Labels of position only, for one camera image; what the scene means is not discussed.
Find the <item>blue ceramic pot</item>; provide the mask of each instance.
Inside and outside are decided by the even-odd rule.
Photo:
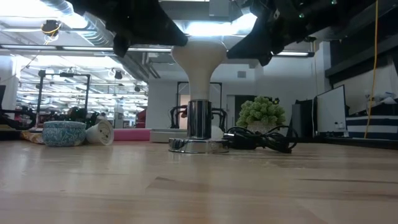
[[[42,136],[46,146],[78,146],[86,138],[86,124],[75,121],[45,122]]]

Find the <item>green plant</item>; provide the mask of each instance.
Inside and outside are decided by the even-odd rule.
[[[268,98],[257,96],[253,101],[242,104],[236,125],[247,127],[254,121],[261,121],[263,125],[275,126],[285,122],[285,110],[278,104],[273,104]]]

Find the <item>pink mat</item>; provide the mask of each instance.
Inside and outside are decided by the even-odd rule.
[[[136,128],[136,129],[115,129],[115,141],[149,141],[151,129]]]

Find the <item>striped object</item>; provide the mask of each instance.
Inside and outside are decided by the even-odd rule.
[[[347,118],[346,125],[349,136],[352,138],[363,138],[367,123],[367,116]],[[372,116],[368,138],[398,140],[398,116]]]

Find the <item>wooden tabletop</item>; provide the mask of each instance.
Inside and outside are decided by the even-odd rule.
[[[398,151],[0,142],[0,223],[398,223]]]

